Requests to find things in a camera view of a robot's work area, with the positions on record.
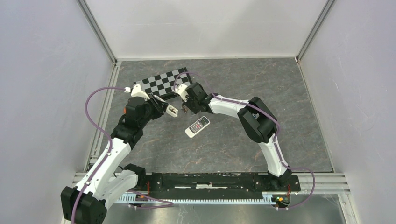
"white enclosure wall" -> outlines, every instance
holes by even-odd
[[[336,1],[302,59],[323,136],[364,224],[395,219],[395,11],[394,0]]]
[[[118,58],[296,56],[326,0],[86,0]]]
[[[74,0],[2,1],[0,29],[0,223],[56,224],[113,65]]]

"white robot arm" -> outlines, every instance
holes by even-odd
[[[278,155],[274,145],[274,143],[276,143],[279,146],[277,139],[275,140],[276,142],[274,142],[274,135],[276,132],[275,124],[273,124],[273,122],[268,118],[260,115],[258,112],[252,113],[252,110],[246,109],[246,106],[241,104],[249,104],[249,100],[230,99],[221,95],[217,95],[220,99],[214,98],[212,95],[207,95],[199,83],[193,83],[190,86],[181,84],[175,92],[179,94],[184,101],[183,105],[187,106],[194,113],[202,111],[214,114],[224,114],[240,119],[248,136],[260,146],[265,160],[267,161],[268,172],[275,177],[281,177],[288,171],[288,169],[283,165],[285,164],[287,166],[287,163],[284,161],[280,148],[278,148]],[[238,101],[239,104],[231,103],[230,101]],[[263,110],[266,110],[267,113],[272,115],[259,98],[253,98],[252,101],[252,103],[259,104]]]
[[[125,90],[130,92],[131,98],[125,107],[126,113],[111,134],[112,149],[109,152],[108,142],[104,152],[82,180],[74,188],[65,187],[61,193],[63,214],[67,220],[72,220],[74,215],[75,223],[102,223],[112,204],[134,188],[139,183],[139,175],[145,173],[145,169],[129,164],[109,182],[114,170],[142,137],[143,128],[150,120],[165,113],[177,117],[178,110],[175,107],[158,96],[149,96],[141,90],[140,85]],[[75,203],[78,206],[73,213]]]

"gray marble floor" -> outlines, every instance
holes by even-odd
[[[205,76],[215,92],[229,98],[260,97],[282,126],[279,144],[292,167],[331,171],[330,159],[316,121],[302,76],[292,58],[204,59],[122,62],[117,86],[187,67]],[[193,81],[204,82],[198,77]],[[115,92],[106,130],[111,132],[129,96]],[[180,109],[181,99],[168,101]],[[184,130],[205,115],[211,124],[193,139]],[[267,164],[257,143],[241,123],[225,115],[179,110],[179,117],[164,115],[143,130],[143,137],[121,163],[148,172],[264,172]]]

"black and white checkerboard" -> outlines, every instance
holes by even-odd
[[[187,68],[177,69],[174,71],[170,71],[167,73],[163,73],[157,76],[153,76],[150,78],[145,78],[143,80],[134,82],[135,84],[140,84],[142,90],[144,90],[147,94],[152,93],[161,97],[164,100],[174,98],[177,95],[172,92],[173,84],[175,83],[176,77],[182,73],[187,71]],[[182,74],[180,78],[176,81],[176,84],[185,84],[187,86],[192,84],[190,75]]]

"purple cable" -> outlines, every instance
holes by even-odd
[[[134,190],[129,190],[128,192],[140,195],[140,196],[145,197],[145,198],[147,198],[149,200],[166,203],[165,205],[158,205],[158,206],[151,206],[151,207],[136,207],[137,209],[160,209],[160,208],[168,208],[168,207],[172,207],[173,206],[173,202],[167,202],[167,201],[164,201],[164,200],[161,200],[161,199],[153,198],[153,197],[144,195],[144,194],[139,193],[139,192],[134,191]]]
[[[89,102],[89,100],[92,98],[92,96],[93,96],[95,93],[97,93],[97,92],[99,92],[99,91],[101,91],[101,90],[109,90],[109,89],[125,90],[125,88],[121,88],[121,87],[103,87],[103,88],[97,89],[97,90],[95,90],[93,93],[91,93],[91,94],[88,96],[88,98],[87,98],[87,100],[86,100],[86,102],[85,102],[85,115],[87,116],[89,122],[90,122],[92,125],[94,125],[95,128],[97,128],[99,131],[101,131],[101,132],[109,139],[109,143],[110,143],[110,144],[109,144],[109,149],[108,149],[108,151],[107,151],[108,153],[111,152],[111,150],[112,150],[112,148],[113,148],[113,141],[112,141],[112,139],[111,139],[109,133],[107,133],[105,130],[103,130],[101,127],[99,127],[97,124],[95,124],[95,122],[94,122],[94,121],[91,119],[91,117],[89,116],[89,113],[88,113],[88,102]],[[92,171],[91,175],[88,177],[87,182],[92,180],[93,176],[94,176],[95,173],[99,170],[99,168],[102,166],[102,164],[105,162],[105,160],[106,160],[107,157],[108,157],[108,155],[106,154],[106,155],[103,157],[102,161],[100,161],[100,163],[97,165],[97,167]],[[86,182],[85,182],[84,185],[83,185],[83,187],[82,187],[81,190],[80,190],[80,193],[77,195],[77,198],[76,198],[76,200],[75,200],[75,202],[74,202],[73,210],[71,211],[71,224],[75,224],[75,223],[74,223],[74,220],[76,219],[77,205],[78,205],[78,202],[80,201],[80,198],[81,198],[81,196],[83,195],[83,192],[85,191],[85,189],[86,189],[87,186],[88,186],[88,185],[87,185]]]
[[[254,105],[252,105],[252,104],[248,104],[248,103],[245,103],[245,102],[241,102],[241,101],[237,101],[237,100],[232,100],[232,99],[224,99],[224,98],[220,98],[220,97],[216,96],[216,95],[214,94],[214,91],[213,91],[213,89],[211,88],[210,84],[208,83],[208,81],[207,81],[203,76],[199,75],[199,74],[196,73],[196,72],[185,71],[185,72],[180,73],[178,76],[176,76],[176,79],[175,79],[175,81],[174,81],[174,83],[173,83],[173,89],[174,89],[174,90],[176,89],[176,81],[180,78],[180,76],[181,76],[182,74],[193,74],[193,75],[196,75],[196,76],[200,77],[201,79],[203,79],[203,80],[205,81],[205,83],[206,83],[206,86],[209,88],[209,91],[211,92],[211,94],[212,94],[212,96],[213,96],[214,98],[216,98],[216,99],[218,99],[218,100],[222,100],[222,101],[234,103],[234,104],[241,104],[241,105],[249,106],[249,107],[251,107],[251,108],[257,110],[258,112],[260,112],[261,114],[263,114],[264,116],[266,116],[268,119],[270,119],[272,122],[275,123],[275,125],[276,125],[276,127],[277,127],[278,130],[277,130],[277,132],[276,132],[275,135],[274,135],[273,142],[274,142],[274,145],[275,145],[276,153],[278,154],[278,157],[279,157],[279,160],[280,160],[282,166],[284,166],[286,169],[290,169],[290,170],[307,170],[307,171],[310,172],[310,174],[312,175],[312,180],[313,180],[313,181],[312,181],[312,182],[313,182],[312,190],[311,190],[311,192],[309,193],[308,197],[307,197],[305,200],[303,200],[302,202],[300,202],[300,203],[298,203],[298,204],[295,204],[295,205],[293,205],[293,206],[290,206],[290,207],[288,207],[288,208],[279,208],[279,209],[281,209],[281,210],[288,210],[288,209],[292,209],[292,208],[298,207],[298,206],[300,206],[300,205],[306,203],[306,202],[310,199],[310,197],[312,196],[312,194],[313,194],[313,192],[314,192],[314,190],[315,190],[315,183],[316,183],[316,182],[315,182],[315,175],[314,175],[313,171],[311,171],[311,170],[308,169],[308,168],[305,168],[305,167],[291,168],[291,167],[288,167],[286,164],[284,164],[283,159],[282,159],[282,157],[281,157],[281,152],[279,151],[278,145],[277,145],[277,143],[276,143],[276,139],[277,139],[277,137],[278,137],[278,135],[279,135],[279,133],[280,133],[280,131],[281,131],[281,125],[279,124],[279,122],[278,122],[277,120],[275,120],[272,116],[270,116],[268,113],[266,113],[266,112],[263,111],[262,109],[260,109],[260,108],[258,108],[258,107],[256,107],[256,106],[254,106]]]

